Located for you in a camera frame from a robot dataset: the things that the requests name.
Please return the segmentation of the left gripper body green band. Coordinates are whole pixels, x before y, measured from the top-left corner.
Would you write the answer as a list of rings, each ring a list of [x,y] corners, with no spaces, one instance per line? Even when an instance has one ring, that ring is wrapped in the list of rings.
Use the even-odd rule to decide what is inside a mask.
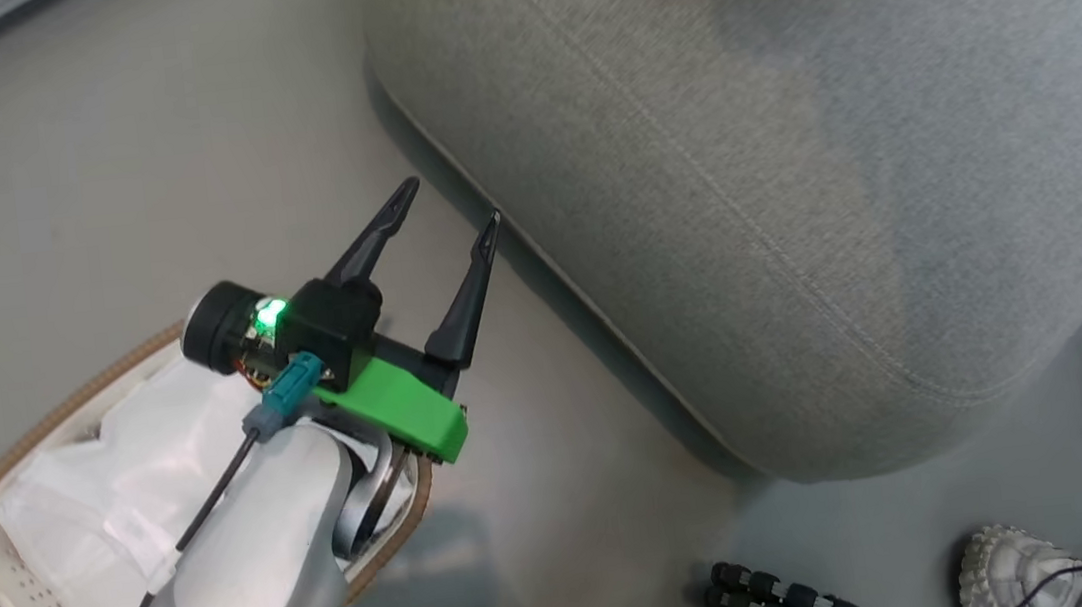
[[[434,461],[454,463],[467,438],[462,408],[444,392],[380,352],[381,307],[358,288],[324,279],[291,298],[245,285],[212,285],[182,328],[180,353],[213,373],[256,385],[261,403],[245,418],[258,440],[299,415],[309,398],[385,431]]]

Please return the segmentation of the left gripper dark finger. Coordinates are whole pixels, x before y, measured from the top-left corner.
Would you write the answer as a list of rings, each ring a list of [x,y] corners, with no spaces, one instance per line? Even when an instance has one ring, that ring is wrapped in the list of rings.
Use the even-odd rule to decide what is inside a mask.
[[[425,352],[431,359],[447,367],[465,370],[473,362],[477,333],[480,332],[483,307],[488,296],[494,255],[501,230],[502,212],[491,212],[486,227],[478,234],[469,253],[469,270],[441,324],[426,340]]]
[[[415,176],[404,179],[392,192],[387,202],[380,207],[374,217],[356,236],[356,240],[340,255],[337,264],[330,267],[325,281],[343,289],[373,286],[371,276],[377,261],[407,220],[408,209],[414,203],[419,188],[420,181]]]

